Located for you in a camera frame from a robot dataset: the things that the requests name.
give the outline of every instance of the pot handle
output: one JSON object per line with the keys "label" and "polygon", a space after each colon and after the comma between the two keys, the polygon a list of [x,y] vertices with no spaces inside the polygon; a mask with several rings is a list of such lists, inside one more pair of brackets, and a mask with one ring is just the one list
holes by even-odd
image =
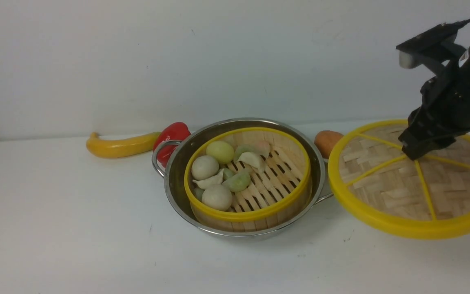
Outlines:
{"label": "pot handle", "polygon": [[322,201],[328,199],[329,197],[333,196],[333,192],[331,193],[327,193],[326,195],[322,195],[319,197],[319,199],[317,199],[317,201],[315,201],[315,204],[314,205],[317,205],[318,203],[321,203]]}
{"label": "pot handle", "polygon": [[181,143],[182,141],[179,140],[163,141],[153,151],[153,154],[151,155],[151,164],[153,165],[153,168],[157,171],[157,173],[161,175],[161,177],[164,177],[164,170],[159,166],[159,163],[157,162],[157,156],[159,155],[159,152],[161,152],[161,149],[168,145],[180,145]]}

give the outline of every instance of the stainless steel pot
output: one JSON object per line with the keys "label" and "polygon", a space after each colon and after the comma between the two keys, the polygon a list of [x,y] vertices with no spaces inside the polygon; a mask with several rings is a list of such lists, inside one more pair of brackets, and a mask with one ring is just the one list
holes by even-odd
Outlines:
{"label": "stainless steel pot", "polygon": [[[247,127],[265,127],[280,130],[282,132],[290,134],[291,136],[295,137],[295,139],[297,139],[300,143],[302,143],[309,155],[312,167],[311,179],[313,183],[313,189],[311,201],[306,206],[306,208],[304,208],[304,210],[302,210],[294,218],[290,219],[287,222],[281,223],[276,227],[272,227],[270,229],[265,229],[262,231],[228,232],[202,225],[195,218],[190,207],[188,196],[186,195],[186,192],[184,190],[183,180],[185,167],[193,153],[211,138],[220,134],[224,134],[225,132],[229,132],[231,130]],[[170,160],[166,165],[166,170],[163,170],[157,162],[157,154],[163,147],[168,145],[177,145],[177,148],[170,156]],[[328,197],[333,195],[331,189],[328,187],[329,184],[326,184],[328,181],[326,177],[326,166],[324,160],[315,145],[298,130],[291,128],[289,125],[285,125],[281,122],[269,119],[236,118],[213,123],[198,130],[197,132],[194,132],[184,141],[170,140],[162,142],[155,149],[155,151],[153,151],[151,162],[153,164],[154,169],[164,178],[164,191],[166,192],[168,201],[170,201],[170,204],[175,209],[175,211],[190,224],[196,226],[202,231],[213,234],[215,236],[239,238],[256,238],[262,236],[270,236],[272,233],[279,232],[280,230],[288,227],[289,225],[300,219],[306,212],[308,212],[308,210],[311,209],[311,207],[313,207],[313,205],[320,203],[324,199],[327,199]]]}

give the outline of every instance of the woven bamboo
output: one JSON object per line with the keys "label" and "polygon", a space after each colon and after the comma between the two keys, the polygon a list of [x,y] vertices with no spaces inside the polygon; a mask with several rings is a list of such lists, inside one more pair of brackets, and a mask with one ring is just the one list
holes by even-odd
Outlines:
{"label": "woven bamboo", "polygon": [[338,170],[349,191],[371,208],[404,219],[446,220],[468,214],[470,142],[457,138],[450,147],[413,162],[397,139],[406,127],[381,125],[347,143]]}

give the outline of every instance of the bamboo steamer basket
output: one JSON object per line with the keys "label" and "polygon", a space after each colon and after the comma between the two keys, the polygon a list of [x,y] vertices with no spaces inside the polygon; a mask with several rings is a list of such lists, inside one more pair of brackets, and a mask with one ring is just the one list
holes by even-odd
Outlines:
{"label": "bamboo steamer basket", "polygon": [[328,175],[338,201],[384,232],[419,239],[470,233],[470,136],[412,161],[399,135],[407,121],[365,125],[331,152]]}
{"label": "bamboo steamer basket", "polygon": [[[252,169],[250,186],[233,193],[233,203],[226,212],[204,205],[192,192],[192,163],[206,154],[211,142],[219,140],[228,142],[234,149],[261,140],[271,145],[271,152],[265,158],[265,171],[258,173]],[[250,167],[232,161],[220,168],[237,172]],[[184,188],[192,212],[203,225],[230,232],[255,232],[280,225],[306,208],[312,189],[310,169],[308,153],[293,136],[271,128],[242,128],[216,136],[197,149],[186,166]]]}

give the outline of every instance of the bamboo steamer lid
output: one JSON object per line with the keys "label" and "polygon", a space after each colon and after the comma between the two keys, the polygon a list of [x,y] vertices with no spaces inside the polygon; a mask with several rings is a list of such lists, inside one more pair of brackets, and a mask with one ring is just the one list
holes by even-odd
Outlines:
{"label": "bamboo steamer lid", "polygon": [[470,233],[470,136],[412,161],[401,150],[405,120],[365,125],[338,141],[328,176],[338,201],[384,232],[419,239]]}

